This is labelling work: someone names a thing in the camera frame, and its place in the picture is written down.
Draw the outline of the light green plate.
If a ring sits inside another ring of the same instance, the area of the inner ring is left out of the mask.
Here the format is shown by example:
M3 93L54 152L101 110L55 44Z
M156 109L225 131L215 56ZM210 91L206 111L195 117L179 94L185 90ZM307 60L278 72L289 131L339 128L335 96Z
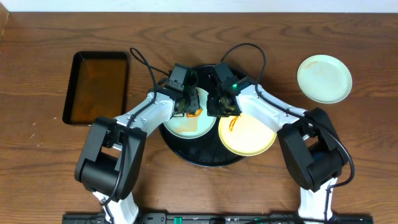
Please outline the light green plate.
M324 104L344 100L353 86L348 67L329 55L313 55L305 59L297 70L297 82L304 95Z
M205 135L215 124L216 118L207 115L206 101L208 92L196 87L200 109L195 115L173 117L164 123L166 129L174 136L183 139L199 138Z

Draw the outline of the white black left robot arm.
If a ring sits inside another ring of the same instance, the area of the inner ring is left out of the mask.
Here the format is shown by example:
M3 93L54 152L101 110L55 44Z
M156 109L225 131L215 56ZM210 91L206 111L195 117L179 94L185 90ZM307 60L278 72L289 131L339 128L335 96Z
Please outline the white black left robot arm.
M200 107L196 86L156 85L131 111L113 119L100 116L91 125L75 168L75 179L92 192L106 223L134 223L139 209L134 188L147 136L176 114Z

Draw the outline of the light green plate top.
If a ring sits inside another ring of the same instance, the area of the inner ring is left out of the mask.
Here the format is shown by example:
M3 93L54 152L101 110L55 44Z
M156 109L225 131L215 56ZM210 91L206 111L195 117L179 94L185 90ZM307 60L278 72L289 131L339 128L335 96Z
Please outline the light green plate top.
M205 135L215 124L216 118L207 115L206 101L208 92L196 87L200 109L195 115L173 117L164 123L166 129L174 136L183 139L199 138Z

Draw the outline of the orange green sponge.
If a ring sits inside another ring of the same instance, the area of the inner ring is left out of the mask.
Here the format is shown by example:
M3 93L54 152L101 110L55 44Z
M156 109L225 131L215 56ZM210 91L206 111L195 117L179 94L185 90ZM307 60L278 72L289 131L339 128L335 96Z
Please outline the orange green sponge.
M188 93L188 106L185 110L186 116L196 117L201 114L203 111L202 107L200 106L200 98L197 89L194 89Z

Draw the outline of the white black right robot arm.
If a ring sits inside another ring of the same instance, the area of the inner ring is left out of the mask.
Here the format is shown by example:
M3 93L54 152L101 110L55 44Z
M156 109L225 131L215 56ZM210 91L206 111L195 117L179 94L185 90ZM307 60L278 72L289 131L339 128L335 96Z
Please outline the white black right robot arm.
M300 186L299 215L331 220L331 197L344 165L352 158L325 111L296 108L270 95L251 78L218 82L207 99L208 115L246 114L276 132L287 170Z

